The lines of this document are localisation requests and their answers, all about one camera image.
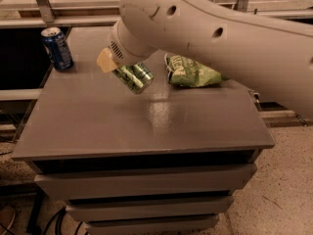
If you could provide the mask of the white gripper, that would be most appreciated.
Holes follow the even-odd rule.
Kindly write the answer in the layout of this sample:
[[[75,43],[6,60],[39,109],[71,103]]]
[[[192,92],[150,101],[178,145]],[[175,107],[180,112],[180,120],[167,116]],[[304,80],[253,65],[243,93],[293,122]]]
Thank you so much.
[[[157,49],[135,37],[122,20],[112,27],[109,48],[104,48],[97,58],[102,72],[108,73],[121,65],[135,65],[148,59]]]

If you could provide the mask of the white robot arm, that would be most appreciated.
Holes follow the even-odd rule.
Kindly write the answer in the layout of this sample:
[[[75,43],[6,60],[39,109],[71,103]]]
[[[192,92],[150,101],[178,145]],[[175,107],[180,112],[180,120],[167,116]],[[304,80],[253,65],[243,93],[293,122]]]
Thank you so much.
[[[110,72],[163,50],[196,60],[313,118],[313,27],[208,0],[120,0],[97,63]]]

